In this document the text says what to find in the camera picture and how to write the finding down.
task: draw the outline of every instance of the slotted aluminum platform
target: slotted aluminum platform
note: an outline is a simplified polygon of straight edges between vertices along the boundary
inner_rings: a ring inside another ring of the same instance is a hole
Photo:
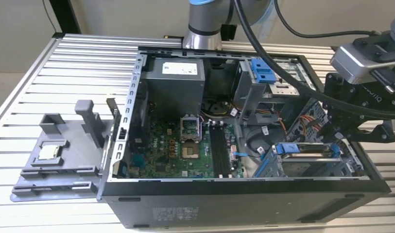
[[[12,203],[9,194],[20,168],[26,162],[41,132],[42,113],[60,113],[64,120],[78,119],[73,104],[94,102],[93,111],[110,119],[105,98],[113,95],[122,107],[137,46],[180,47],[177,39],[140,39],[68,34],[52,39],[0,108],[0,232],[129,232],[109,206],[94,199]],[[246,43],[224,42],[224,50],[253,51]],[[327,47],[265,44],[272,53],[304,55],[324,80],[333,71]],[[376,122],[363,125],[372,129]],[[363,143],[387,180],[392,193],[327,224],[301,226],[246,226],[232,228],[161,229],[164,232],[395,232],[395,143]]]

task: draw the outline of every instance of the black cable hose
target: black cable hose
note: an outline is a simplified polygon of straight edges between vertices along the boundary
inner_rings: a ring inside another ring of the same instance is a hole
[[[315,98],[317,101],[328,103],[333,108],[343,109],[343,111],[351,112],[353,114],[364,115],[368,117],[373,117],[377,119],[395,119],[395,112],[389,111],[380,111],[375,109],[363,108],[360,106],[352,105],[349,103],[345,103],[343,101],[339,101],[333,99],[332,97],[327,96],[321,92],[317,92],[312,90],[309,87],[302,85],[292,76],[288,74],[288,72],[280,68],[280,66],[276,64],[268,53],[264,51],[254,35],[250,29],[250,26],[246,21],[246,17],[242,12],[242,7],[240,0],[233,0],[234,8],[237,11],[237,16],[241,24],[241,28],[244,30],[244,33],[248,37],[248,40],[253,46],[253,49],[262,59],[262,61],[268,64],[270,69],[274,71],[274,73],[297,89],[297,91],[312,98]]]
[[[306,35],[306,34],[301,34],[297,31],[294,31],[290,26],[288,25],[285,19],[282,18],[282,15],[280,13],[280,9],[278,9],[278,5],[277,5],[277,0],[273,0],[273,4],[274,4],[274,10],[276,10],[276,14],[277,17],[281,21],[281,24],[285,26],[285,28],[288,29],[288,31],[296,35],[297,37],[301,38],[324,38],[324,37],[333,37],[333,36],[341,36],[341,35],[377,35],[376,31],[344,31],[344,32],[336,32],[336,33],[323,33],[323,34],[312,34],[312,35]]]

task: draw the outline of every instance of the ram slot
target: ram slot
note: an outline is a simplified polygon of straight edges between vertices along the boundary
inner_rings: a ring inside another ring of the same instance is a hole
[[[230,173],[230,164],[222,126],[220,125],[209,126],[209,146],[214,176],[226,178]]]

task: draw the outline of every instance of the side panel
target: side panel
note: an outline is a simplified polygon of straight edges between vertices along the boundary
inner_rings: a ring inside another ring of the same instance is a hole
[[[125,228],[327,222],[381,194],[293,193],[192,196],[108,196]]]

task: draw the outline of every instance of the power supply label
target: power supply label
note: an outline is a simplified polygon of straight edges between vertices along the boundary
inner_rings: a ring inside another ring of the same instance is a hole
[[[162,74],[197,75],[197,64],[181,62],[164,62]]]

